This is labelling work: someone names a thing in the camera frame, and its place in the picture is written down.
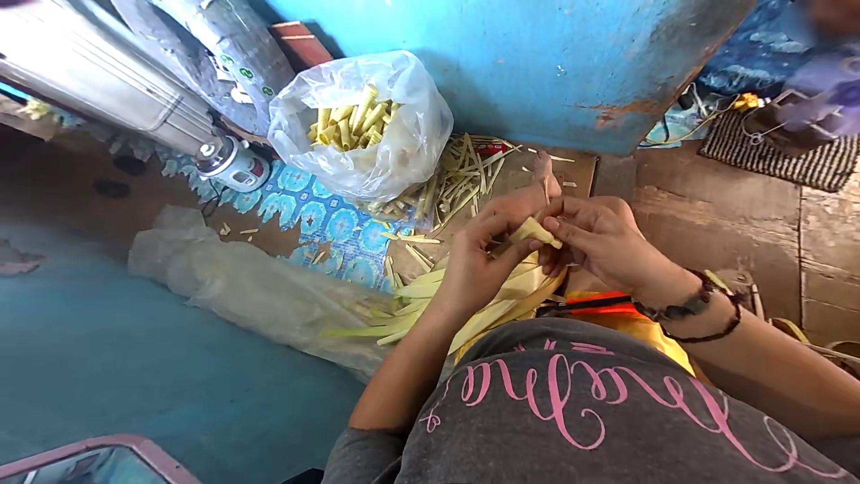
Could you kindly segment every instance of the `hand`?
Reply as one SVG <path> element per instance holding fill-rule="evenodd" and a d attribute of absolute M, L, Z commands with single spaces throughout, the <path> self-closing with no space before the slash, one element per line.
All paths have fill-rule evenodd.
<path fill-rule="evenodd" d="M 508 247 L 498 258 L 487 254 L 487 244 L 494 236 L 513 232 L 520 223 L 510 214 L 492 210 L 482 211 L 470 220 L 454 236 L 445 278 L 431 304 L 462 323 L 487 306 L 517 264 L 543 245 L 538 240 L 525 239 Z"/>
<path fill-rule="evenodd" d="M 544 272 L 557 274 L 577 263 L 604 284 L 632 295 L 649 307 L 684 301 L 700 282 L 660 253 L 615 212 L 569 196 L 556 198 L 537 216 L 564 246 L 545 246 L 539 258 Z"/>

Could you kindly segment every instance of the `person's right hand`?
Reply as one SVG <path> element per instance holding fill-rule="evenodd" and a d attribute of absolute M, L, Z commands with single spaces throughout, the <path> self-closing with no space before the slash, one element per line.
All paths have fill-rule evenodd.
<path fill-rule="evenodd" d="M 700 286 L 696 276 L 670 261 L 603 205 L 561 196 L 536 218 L 564 243 L 557 251 L 545 246 L 540 254 L 544 272 L 581 264 L 610 288 L 657 308 L 685 301 Z"/>

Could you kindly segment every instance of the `plastic sheet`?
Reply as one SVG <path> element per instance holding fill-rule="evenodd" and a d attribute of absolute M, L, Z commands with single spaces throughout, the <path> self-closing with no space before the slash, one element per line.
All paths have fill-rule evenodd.
<path fill-rule="evenodd" d="M 247 2 L 111 1 L 157 62 L 240 128 L 266 135 L 269 102 L 295 73 L 268 25 Z M 237 83 L 245 94 L 232 96 Z"/>
<path fill-rule="evenodd" d="M 128 271 L 167 285 L 191 306 L 337 363 L 363 382 L 389 351 L 375 338 L 320 335 L 367 326 L 365 308 L 388 307 L 389 296 L 269 257 L 245 242 L 222 242 L 199 210 L 162 210 L 154 228 L 134 238 Z"/>
<path fill-rule="evenodd" d="M 358 104 L 365 85 L 377 99 L 402 106 L 382 142 L 338 152 L 310 146 L 307 133 L 317 108 Z M 413 183 L 426 182 L 451 135 L 454 118 L 424 65 L 394 51 L 337 59 L 299 73 L 270 105 L 269 141 L 289 164 L 317 175 L 327 189 L 349 200 L 387 202 Z"/>

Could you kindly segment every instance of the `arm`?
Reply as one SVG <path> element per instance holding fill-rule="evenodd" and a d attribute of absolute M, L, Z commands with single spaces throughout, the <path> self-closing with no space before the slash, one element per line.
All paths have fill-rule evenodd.
<path fill-rule="evenodd" d="M 682 304 L 700 288 L 611 210 L 563 197 L 541 219 L 567 245 L 544 256 L 548 265 L 580 262 L 648 307 Z M 663 325 L 677 337 L 701 337 L 724 330 L 733 315 L 728 297 L 716 295 L 704 313 Z M 683 346 L 718 387 L 805 438 L 860 436 L 860 382 L 754 314 L 742 310 L 725 338 Z"/>
<path fill-rule="evenodd" d="M 365 388 L 349 418 L 350 427 L 396 434 L 412 429 L 436 388 L 454 335 L 493 300 L 513 268 L 542 245 L 526 239 L 497 259 L 487 254 L 490 239 L 516 229 L 521 222 L 487 209 L 455 236 L 439 290 Z"/>

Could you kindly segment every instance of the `black and white striped rug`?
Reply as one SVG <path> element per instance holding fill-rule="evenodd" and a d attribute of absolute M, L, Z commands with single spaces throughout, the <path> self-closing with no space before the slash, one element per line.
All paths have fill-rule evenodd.
<path fill-rule="evenodd" d="M 744 170 L 831 193 L 840 191 L 848 183 L 860 158 L 858 134 L 844 136 L 793 158 L 767 142 L 751 144 L 740 128 L 743 119 L 744 115 L 736 111 L 720 115 L 699 148 L 699 154 Z"/>

